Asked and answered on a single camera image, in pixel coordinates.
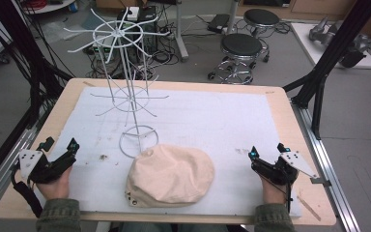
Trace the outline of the person's left hand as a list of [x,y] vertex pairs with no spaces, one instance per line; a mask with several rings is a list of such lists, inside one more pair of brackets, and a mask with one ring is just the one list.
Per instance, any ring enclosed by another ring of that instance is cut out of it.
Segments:
[[64,199],[70,195],[70,174],[72,167],[69,167],[61,177],[49,184],[37,184],[37,187],[46,200]]

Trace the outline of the white foam mat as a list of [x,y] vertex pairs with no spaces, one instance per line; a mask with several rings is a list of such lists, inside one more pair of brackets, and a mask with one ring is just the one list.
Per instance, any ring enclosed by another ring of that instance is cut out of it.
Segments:
[[111,108],[107,87],[86,87],[49,154],[56,160],[74,138],[80,145],[71,171],[71,198],[89,213],[249,217],[262,202],[260,178],[248,153],[255,147],[273,163],[281,142],[264,94],[151,89],[154,97],[137,120],[157,130],[158,144],[205,152],[215,174],[206,195],[177,208],[131,207],[125,195],[131,159],[118,143],[126,114]]

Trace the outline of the grey metal desk leg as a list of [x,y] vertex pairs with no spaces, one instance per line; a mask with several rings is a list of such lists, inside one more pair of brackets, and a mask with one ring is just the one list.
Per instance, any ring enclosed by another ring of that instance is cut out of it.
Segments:
[[176,32],[175,40],[177,47],[180,52],[181,61],[186,62],[189,58],[188,52],[186,50],[186,45],[182,37],[182,0],[175,0],[176,2]]

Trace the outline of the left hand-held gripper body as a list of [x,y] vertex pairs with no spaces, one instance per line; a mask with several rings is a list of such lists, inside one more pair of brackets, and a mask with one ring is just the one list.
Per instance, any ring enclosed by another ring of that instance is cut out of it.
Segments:
[[21,177],[27,182],[49,184],[61,177],[76,158],[67,151],[58,159],[49,161],[45,152],[22,149],[18,157]]

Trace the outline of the black metal frame post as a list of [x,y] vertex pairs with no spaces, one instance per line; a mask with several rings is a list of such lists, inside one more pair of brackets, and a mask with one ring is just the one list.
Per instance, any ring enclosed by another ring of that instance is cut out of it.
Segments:
[[370,17],[371,0],[357,0],[310,73],[283,87],[285,92],[300,87],[300,91],[292,98],[292,102],[299,108],[307,108],[310,100],[314,98],[311,129],[318,139],[321,139],[320,121],[328,75]]
[[12,0],[0,0],[0,22],[12,43],[5,42],[1,35],[0,42],[30,84],[31,106],[27,115],[33,124],[40,119],[41,107],[51,108],[73,75],[46,60],[22,16]]

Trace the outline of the black round stool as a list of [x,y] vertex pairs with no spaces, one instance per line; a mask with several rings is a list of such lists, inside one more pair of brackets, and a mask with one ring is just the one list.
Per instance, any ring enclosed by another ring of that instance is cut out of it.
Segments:
[[221,39],[220,49],[225,57],[208,79],[219,78],[225,84],[250,84],[258,56],[265,52],[259,39],[246,34],[230,34]]
[[273,28],[280,18],[264,9],[250,9],[243,14],[243,20],[252,28],[251,35],[256,37],[260,32]]

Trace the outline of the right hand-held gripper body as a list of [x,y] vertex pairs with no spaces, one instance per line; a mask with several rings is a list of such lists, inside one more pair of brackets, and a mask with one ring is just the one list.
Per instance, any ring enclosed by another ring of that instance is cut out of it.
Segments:
[[274,164],[261,159],[259,156],[259,161],[257,163],[251,163],[251,168],[260,176],[280,186],[292,185],[300,172],[311,179],[317,178],[314,170],[299,152],[291,151],[288,159],[282,158],[279,155],[278,160]]

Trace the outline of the white floor board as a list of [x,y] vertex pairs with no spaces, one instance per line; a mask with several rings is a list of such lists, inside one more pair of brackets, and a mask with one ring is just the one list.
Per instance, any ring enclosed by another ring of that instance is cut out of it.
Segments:
[[[291,26],[297,39],[301,42],[301,46],[306,52],[309,60],[313,65],[316,65],[326,49],[326,47],[319,41],[313,42],[308,38],[309,31],[314,28],[316,24],[292,23]],[[354,68],[371,70],[371,55],[367,51],[368,38],[366,36],[357,36],[357,48],[363,50],[363,58],[354,65]]]

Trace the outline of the beige cloth hat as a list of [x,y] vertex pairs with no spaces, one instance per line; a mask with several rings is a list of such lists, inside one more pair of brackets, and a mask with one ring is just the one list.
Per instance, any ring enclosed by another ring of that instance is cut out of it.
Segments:
[[206,195],[214,174],[214,164],[205,152],[158,144],[133,160],[125,195],[131,207],[189,206]]

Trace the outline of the thin wooden stick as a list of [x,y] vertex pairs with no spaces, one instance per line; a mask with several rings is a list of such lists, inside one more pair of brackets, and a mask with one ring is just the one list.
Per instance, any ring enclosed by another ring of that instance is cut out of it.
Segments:
[[298,201],[303,205],[304,208],[306,208],[309,213],[318,221],[321,221],[321,217],[317,214],[317,212],[301,197],[297,196]]

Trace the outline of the black power adapter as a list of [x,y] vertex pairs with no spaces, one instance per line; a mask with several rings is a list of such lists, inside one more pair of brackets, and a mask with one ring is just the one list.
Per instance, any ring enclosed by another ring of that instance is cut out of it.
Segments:
[[222,30],[228,26],[229,18],[230,15],[228,14],[216,14],[208,24],[207,29],[211,32],[221,34]]

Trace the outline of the aluminium side rail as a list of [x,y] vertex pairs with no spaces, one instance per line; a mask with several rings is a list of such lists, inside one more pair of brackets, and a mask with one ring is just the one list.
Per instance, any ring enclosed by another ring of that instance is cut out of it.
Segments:
[[310,151],[310,156],[318,171],[319,182],[324,186],[328,195],[335,218],[345,232],[360,232],[357,219],[340,185],[324,143],[317,138],[311,129],[312,115],[308,109],[299,108],[293,103],[291,106]]
[[3,142],[0,147],[0,191],[9,182],[18,151],[32,145],[48,114],[48,109],[41,109],[37,120],[31,122],[31,110],[28,109]]

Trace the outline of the person's right hand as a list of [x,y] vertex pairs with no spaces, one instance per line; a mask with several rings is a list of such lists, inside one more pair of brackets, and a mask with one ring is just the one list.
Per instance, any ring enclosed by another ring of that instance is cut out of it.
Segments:
[[261,177],[261,182],[265,204],[285,204],[287,202],[286,186],[275,185],[265,177]]

